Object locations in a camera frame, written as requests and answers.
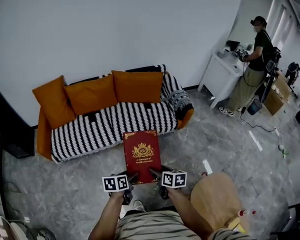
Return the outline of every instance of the striped shirt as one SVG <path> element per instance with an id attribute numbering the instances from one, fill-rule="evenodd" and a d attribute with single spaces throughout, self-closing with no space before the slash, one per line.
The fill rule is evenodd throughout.
<path id="1" fill-rule="evenodd" d="M 165 211 L 143 212 L 125 216 L 117 225 L 116 240 L 200 240 L 201 238 L 187 228 L 178 213 Z M 220 229 L 209 240 L 252 240 L 240 232 Z"/>

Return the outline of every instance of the gray marble floor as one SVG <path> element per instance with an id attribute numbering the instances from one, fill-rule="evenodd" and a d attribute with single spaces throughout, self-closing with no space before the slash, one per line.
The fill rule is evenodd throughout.
<path id="1" fill-rule="evenodd" d="M 293 150 L 300 140 L 300 125 L 293 119 L 298 108 L 293 99 L 275 116 L 263 108 L 255 116 L 242 118 L 267 129 L 274 126 L 282 133 L 250 128 L 239 115 L 230 118 L 210 109 L 211 95 L 206 90 L 189 91 L 195 114 L 187 127 L 159 137 L 164 165 L 188 172 L 186 192 L 201 178 L 207 159 L 214 172 L 230 175 L 244 206 L 256 210 L 249 216 L 250 233 L 268 239 L 271 231 L 280 230 L 289 218 L 288 204 L 296 202 L 289 180 L 287 162 L 278 143 Z M 260 151 L 251 138 L 259 141 Z M 30 217 L 33 227 L 46 227 L 63 240 L 87 239 L 97 222 L 108 195 L 103 192 L 102 176 L 125 170 L 123 146 L 81 157 L 61 164 L 40 155 L 16 159 L 3 157 L 5 194 L 13 217 Z M 148 209 L 171 205 L 157 194 L 155 184 L 137 185 L 134 199 Z"/>

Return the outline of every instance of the gold emblem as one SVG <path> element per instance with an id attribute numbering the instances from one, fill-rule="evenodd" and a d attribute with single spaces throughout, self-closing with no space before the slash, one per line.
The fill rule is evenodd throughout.
<path id="1" fill-rule="evenodd" d="M 147 134 L 153 134 L 154 136 L 157 136 L 157 132 L 155 130 L 146 130 Z"/>
<path id="2" fill-rule="evenodd" d="M 138 147 L 134 146 L 133 149 L 133 158 L 147 158 L 154 155 L 154 149 L 145 143 L 140 143 Z"/>
<path id="3" fill-rule="evenodd" d="M 133 136 L 135 135 L 136 133 L 135 132 L 129 132 L 129 133 L 126 133 L 125 134 L 125 139 L 127 140 L 130 136 Z"/>

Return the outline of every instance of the white sneaker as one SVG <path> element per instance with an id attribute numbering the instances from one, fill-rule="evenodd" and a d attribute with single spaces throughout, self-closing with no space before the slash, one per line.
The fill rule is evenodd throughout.
<path id="1" fill-rule="evenodd" d="M 231 110 L 228 110 L 226 107 L 221 106 L 221 107 L 219 107 L 219 110 L 222 114 L 227 115 L 231 118 L 233 118 L 235 116 L 235 113 Z"/>
<path id="2" fill-rule="evenodd" d="M 135 200 L 133 203 L 133 209 L 141 212 L 146 212 L 144 204 L 140 200 Z"/>

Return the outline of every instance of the book cover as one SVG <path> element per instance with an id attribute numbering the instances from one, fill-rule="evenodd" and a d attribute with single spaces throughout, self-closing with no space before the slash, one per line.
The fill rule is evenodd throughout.
<path id="1" fill-rule="evenodd" d="M 139 172 L 138 179 L 133 184 L 157 182 L 149 170 L 152 167 L 162 171 L 157 131 L 125 132 L 123 146 L 128 175 Z"/>

